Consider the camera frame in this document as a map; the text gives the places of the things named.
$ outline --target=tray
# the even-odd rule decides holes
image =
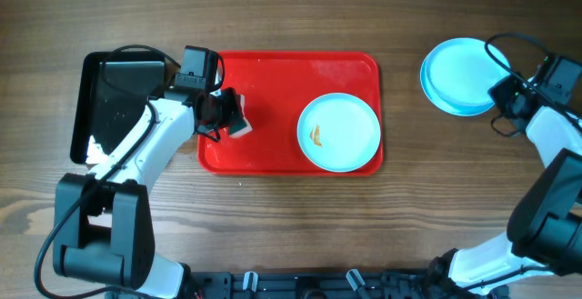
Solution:
[[[349,173],[332,173],[312,164],[297,141],[303,109],[320,95],[346,93],[365,101],[382,126],[380,75],[376,61],[360,52],[226,51],[223,87],[245,96],[247,135],[221,131],[216,144],[198,137],[198,161],[210,173],[230,175],[362,176],[384,160],[380,142],[374,157]]]

